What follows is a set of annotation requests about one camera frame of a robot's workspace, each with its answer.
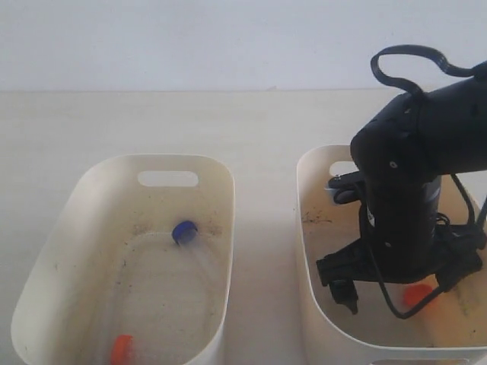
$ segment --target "white wall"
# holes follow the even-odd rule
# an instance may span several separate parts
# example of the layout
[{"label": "white wall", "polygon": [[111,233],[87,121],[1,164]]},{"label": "white wall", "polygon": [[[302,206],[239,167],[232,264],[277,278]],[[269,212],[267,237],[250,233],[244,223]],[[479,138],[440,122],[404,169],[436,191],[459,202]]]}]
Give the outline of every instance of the white wall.
[{"label": "white wall", "polygon": [[[376,87],[369,59],[397,43],[465,67],[487,59],[485,0],[69,3],[0,0],[0,90]],[[383,65],[450,81],[428,61]]]}]

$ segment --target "white table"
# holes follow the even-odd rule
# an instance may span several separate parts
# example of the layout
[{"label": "white table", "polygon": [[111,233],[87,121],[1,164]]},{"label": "white table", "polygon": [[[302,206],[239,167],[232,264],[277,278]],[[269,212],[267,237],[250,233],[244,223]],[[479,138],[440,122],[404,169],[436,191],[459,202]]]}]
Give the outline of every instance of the white table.
[{"label": "white table", "polygon": [[[311,148],[348,144],[394,93],[0,94],[0,363],[22,364],[11,346],[11,315],[78,179],[108,157],[147,152],[208,155],[234,174],[227,363],[305,364],[296,163]],[[465,181],[483,198],[487,174]]]}]

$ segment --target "black strap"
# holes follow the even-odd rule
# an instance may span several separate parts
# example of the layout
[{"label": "black strap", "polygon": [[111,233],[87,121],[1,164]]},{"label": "black strap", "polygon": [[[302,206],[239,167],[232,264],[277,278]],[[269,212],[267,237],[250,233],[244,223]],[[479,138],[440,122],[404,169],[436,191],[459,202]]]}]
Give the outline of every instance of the black strap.
[{"label": "black strap", "polygon": [[412,44],[387,47],[372,57],[372,73],[380,83],[386,86],[398,87],[399,89],[411,94],[414,98],[420,100],[425,99],[425,93],[417,84],[410,80],[406,80],[405,78],[392,78],[382,72],[379,67],[379,58],[385,55],[410,55],[424,57],[436,63],[440,70],[442,70],[446,75],[458,78],[469,78],[471,76],[476,76],[477,73],[480,74],[485,71],[485,67],[480,67],[483,66],[483,64],[477,65],[474,68],[460,68],[454,66],[447,61],[447,58],[443,53],[437,51],[436,49]]}]

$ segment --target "bin handle hole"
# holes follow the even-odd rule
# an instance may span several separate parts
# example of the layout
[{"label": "bin handle hole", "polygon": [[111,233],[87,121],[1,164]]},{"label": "bin handle hole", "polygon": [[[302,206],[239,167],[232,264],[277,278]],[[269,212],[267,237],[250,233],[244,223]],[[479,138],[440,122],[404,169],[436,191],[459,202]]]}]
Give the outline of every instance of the bin handle hole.
[{"label": "bin handle hole", "polygon": [[358,171],[358,168],[352,161],[337,161],[329,167],[329,174],[331,176],[354,173],[355,171]]},{"label": "bin handle hole", "polygon": [[191,171],[142,171],[138,182],[148,187],[195,187],[198,175]]}]

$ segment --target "white plastic bin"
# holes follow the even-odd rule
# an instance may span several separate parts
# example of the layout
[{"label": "white plastic bin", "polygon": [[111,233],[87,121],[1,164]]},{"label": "white plastic bin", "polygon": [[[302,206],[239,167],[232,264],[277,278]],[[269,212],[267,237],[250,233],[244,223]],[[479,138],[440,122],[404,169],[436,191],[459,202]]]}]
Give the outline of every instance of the white plastic bin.
[{"label": "white plastic bin", "polygon": [[[330,167],[351,161],[349,146],[333,145],[305,154],[298,164],[296,253],[304,343],[310,365],[475,363],[487,354],[487,271],[461,281],[411,319],[397,319],[376,283],[356,282],[358,314],[335,304],[322,287],[316,260],[359,237],[358,206],[334,205],[324,188]],[[440,211],[464,223],[466,208],[449,176]],[[480,252],[487,265],[487,249]],[[425,280],[436,286],[434,277]],[[388,286],[400,295],[403,286]]]},{"label": "white plastic bin", "polygon": [[[224,285],[211,287],[172,239],[196,223]],[[129,155],[79,181],[14,311],[11,336],[29,365],[109,364],[133,337],[130,364],[224,363],[234,181],[207,157]]]}]

